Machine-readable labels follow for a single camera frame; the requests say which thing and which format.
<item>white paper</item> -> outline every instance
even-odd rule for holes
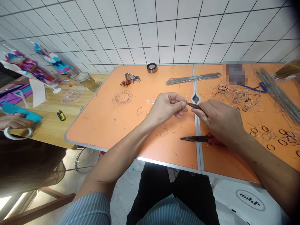
[[[33,79],[29,79],[29,82],[33,93],[33,107],[35,108],[47,100],[45,85]]]

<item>glass jar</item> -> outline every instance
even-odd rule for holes
[[[78,74],[75,80],[93,92],[99,88],[99,85],[96,84],[94,78],[88,72]]]

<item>tape roll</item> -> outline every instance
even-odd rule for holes
[[[28,136],[27,136],[27,137],[19,138],[19,137],[12,136],[12,135],[9,133],[10,127],[7,127],[7,128],[4,129],[4,135],[5,135],[5,137],[7,137],[7,138],[9,138],[9,139],[11,139],[11,140],[20,141],[20,140],[27,139],[27,138],[29,138],[29,137],[32,135],[33,130],[32,130],[31,128],[27,128],[27,130],[28,130],[28,132],[29,132]]]
[[[155,73],[158,70],[157,65],[155,63],[150,63],[147,65],[148,73]]]

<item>left hand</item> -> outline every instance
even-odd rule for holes
[[[184,97],[177,93],[169,92],[159,94],[149,114],[146,117],[149,123],[159,126],[172,117],[180,118],[187,112],[187,103]]]

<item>person's hand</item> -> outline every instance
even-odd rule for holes
[[[173,115],[180,118],[187,112],[185,98],[177,93],[169,92],[159,94],[156,98],[146,120],[155,126],[163,124]]]
[[[34,126],[34,123],[30,119],[20,117],[21,113],[15,113],[14,115],[5,115],[0,117],[0,130],[4,130],[7,127],[12,129],[25,129]]]
[[[232,147],[247,136],[237,108],[210,99],[199,104],[202,110],[192,109],[211,133],[226,146]]]

